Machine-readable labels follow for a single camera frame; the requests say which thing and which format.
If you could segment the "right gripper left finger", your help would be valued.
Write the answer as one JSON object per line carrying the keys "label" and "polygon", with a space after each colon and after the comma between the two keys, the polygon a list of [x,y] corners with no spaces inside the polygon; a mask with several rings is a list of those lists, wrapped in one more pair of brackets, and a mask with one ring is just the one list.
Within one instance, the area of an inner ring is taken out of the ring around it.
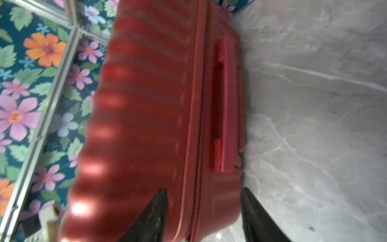
{"label": "right gripper left finger", "polygon": [[162,242],[167,212],[167,189],[160,189],[118,242]]}

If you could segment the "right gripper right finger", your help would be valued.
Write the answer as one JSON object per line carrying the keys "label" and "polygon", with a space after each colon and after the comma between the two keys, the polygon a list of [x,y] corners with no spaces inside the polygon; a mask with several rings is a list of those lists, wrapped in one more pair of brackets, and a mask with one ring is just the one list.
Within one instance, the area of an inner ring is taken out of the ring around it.
{"label": "right gripper right finger", "polygon": [[248,188],[241,191],[240,205],[247,242],[291,242]]}

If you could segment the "red hard-shell suitcase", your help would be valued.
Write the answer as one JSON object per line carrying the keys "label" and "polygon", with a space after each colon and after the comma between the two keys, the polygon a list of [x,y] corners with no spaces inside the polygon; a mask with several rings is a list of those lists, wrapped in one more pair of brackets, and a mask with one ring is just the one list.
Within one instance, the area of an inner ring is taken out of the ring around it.
{"label": "red hard-shell suitcase", "polygon": [[235,223],[239,62],[239,35],[211,1],[121,1],[59,241],[118,241],[160,190],[166,242]]}

